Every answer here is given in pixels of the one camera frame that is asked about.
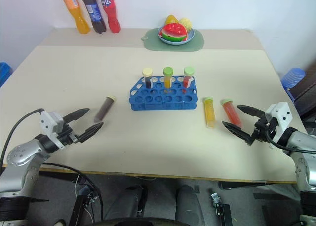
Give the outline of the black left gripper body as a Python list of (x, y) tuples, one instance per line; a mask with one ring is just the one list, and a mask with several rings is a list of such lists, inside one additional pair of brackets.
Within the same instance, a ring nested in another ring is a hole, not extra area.
[(79, 136), (73, 132), (69, 124), (64, 123), (61, 132), (58, 133), (58, 140), (66, 146), (79, 142)]

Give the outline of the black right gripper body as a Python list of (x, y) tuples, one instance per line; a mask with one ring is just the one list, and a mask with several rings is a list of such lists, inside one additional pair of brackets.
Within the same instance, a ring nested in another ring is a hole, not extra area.
[(276, 132), (275, 129), (277, 127), (277, 119), (272, 118), (270, 121), (267, 121), (266, 116), (263, 114), (260, 116), (258, 121), (255, 123), (255, 128), (249, 137), (249, 139), (246, 141), (246, 143), (250, 146), (253, 144), (255, 140), (258, 140), (260, 142), (267, 142), (270, 143), (269, 138), (274, 137)]

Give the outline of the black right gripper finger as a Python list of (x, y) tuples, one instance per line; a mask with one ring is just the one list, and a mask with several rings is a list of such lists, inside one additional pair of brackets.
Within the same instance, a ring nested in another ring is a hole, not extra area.
[(252, 137), (247, 134), (246, 132), (242, 131), (242, 129), (234, 124), (231, 124), (229, 122), (222, 121), (222, 124), (225, 128), (227, 128), (232, 134), (239, 137), (240, 139), (244, 140), (247, 144), (252, 144), (253, 139)]
[(250, 115), (250, 116), (255, 116), (258, 118), (262, 118), (265, 116), (265, 112), (257, 109), (255, 107), (247, 106), (247, 105), (237, 105), (237, 108), (240, 109), (242, 112)]

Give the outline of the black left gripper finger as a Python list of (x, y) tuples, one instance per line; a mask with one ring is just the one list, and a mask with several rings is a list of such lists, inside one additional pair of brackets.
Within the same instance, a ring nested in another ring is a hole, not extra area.
[(86, 129), (83, 134), (78, 136), (78, 141), (85, 142), (86, 140), (88, 140), (89, 138), (94, 136), (98, 132), (98, 130), (103, 126), (103, 124), (104, 124), (103, 122), (99, 122), (99, 123), (92, 125), (88, 129)]
[(72, 121), (78, 120), (83, 117), (90, 109), (89, 108), (82, 108), (76, 111), (71, 112), (70, 114), (63, 117), (64, 124), (68, 124)]

